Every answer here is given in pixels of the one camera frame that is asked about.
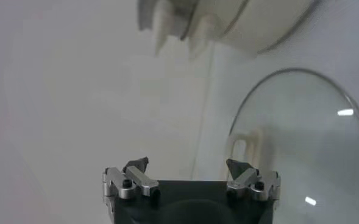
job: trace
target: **handle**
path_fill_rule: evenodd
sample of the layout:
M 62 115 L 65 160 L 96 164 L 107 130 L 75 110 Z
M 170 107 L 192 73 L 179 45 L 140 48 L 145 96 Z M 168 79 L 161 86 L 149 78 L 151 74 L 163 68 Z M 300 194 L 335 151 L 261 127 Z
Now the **handle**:
M 253 131 L 248 135 L 241 133 L 231 134 L 226 143 L 227 156 L 237 161 L 247 162 L 253 167 L 259 167 L 262 136 L 261 130 Z M 235 150 L 237 141 L 244 141 L 246 143 L 246 148 L 244 150 Z

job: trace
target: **white wall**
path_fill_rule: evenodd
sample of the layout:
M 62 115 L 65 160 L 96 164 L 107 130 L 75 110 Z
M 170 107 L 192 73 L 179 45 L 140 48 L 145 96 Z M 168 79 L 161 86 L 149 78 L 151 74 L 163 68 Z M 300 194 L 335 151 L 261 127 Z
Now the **white wall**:
M 193 178 L 221 180 L 230 126 L 248 92 L 282 68 L 318 71 L 359 105 L 359 0 L 321 1 L 287 41 L 256 59 L 217 44 Z
M 109 223 L 101 173 L 191 178 L 210 49 L 151 57 L 136 1 L 0 0 L 0 223 Z

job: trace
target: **glass lid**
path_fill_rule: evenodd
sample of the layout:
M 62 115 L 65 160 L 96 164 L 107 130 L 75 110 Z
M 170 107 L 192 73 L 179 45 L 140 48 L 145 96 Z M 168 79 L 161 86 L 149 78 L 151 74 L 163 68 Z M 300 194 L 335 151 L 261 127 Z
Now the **glass lid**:
M 256 147 L 236 142 L 234 159 L 281 176 L 274 223 L 359 223 L 359 109 L 328 78 L 304 69 L 267 76 L 232 135 L 256 137 Z

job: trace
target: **screw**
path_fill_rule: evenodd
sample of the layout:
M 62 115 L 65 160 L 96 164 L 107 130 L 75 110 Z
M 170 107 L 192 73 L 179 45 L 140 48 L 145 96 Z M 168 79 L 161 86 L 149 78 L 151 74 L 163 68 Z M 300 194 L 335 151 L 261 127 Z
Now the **screw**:
M 263 191 L 265 189 L 265 184 L 261 181 L 255 183 L 255 189 L 258 191 Z
M 130 179 L 125 179 L 123 181 L 123 188 L 128 189 L 132 187 L 132 181 Z

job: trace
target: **metal rim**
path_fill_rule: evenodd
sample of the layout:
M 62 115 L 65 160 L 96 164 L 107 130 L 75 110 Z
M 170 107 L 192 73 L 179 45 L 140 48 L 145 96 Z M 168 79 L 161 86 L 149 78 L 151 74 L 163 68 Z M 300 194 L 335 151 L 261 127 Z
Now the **metal rim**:
M 285 68 L 285 69 L 281 69 L 278 70 L 276 72 L 273 72 L 270 75 L 267 75 L 266 77 L 264 77 L 263 79 L 261 79 L 247 94 L 247 96 L 244 98 L 244 100 L 242 101 L 238 112 L 236 113 L 236 116 L 232 122 L 231 128 L 229 130 L 229 135 L 232 134 L 233 131 L 233 127 L 236 124 L 236 120 L 238 119 L 238 116 L 241 112 L 241 110 L 243 109 L 244 105 L 246 104 L 248 98 L 250 98 L 250 96 L 254 93 L 254 91 L 260 86 L 262 85 L 264 82 L 266 82 L 267 80 L 273 78 L 274 76 L 280 75 L 280 74 L 284 74 L 287 72 L 304 72 L 306 74 L 310 74 L 310 75 L 314 75 L 319 77 L 320 79 L 323 79 L 324 81 L 326 81 L 327 83 L 329 83 L 330 85 L 332 85 L 346 100 L 347 102 L 350 104 L 350 106 L 353 108 L 354 110 L 354 114 L 357 116 L 358 120 L 359 120 L 359 106 L 356 103 L 356 101 L 353 100 L 353 98 L 351 98 L 350 95 L 348 95 L 348 93 L 342 88 L 340 87 L 338 84 L 336 84 L 332 79 L 328 78 L 327 76 L 320 74 L 318 72 L 312 71 L 310 69 L 304 69 L 304 68 Z

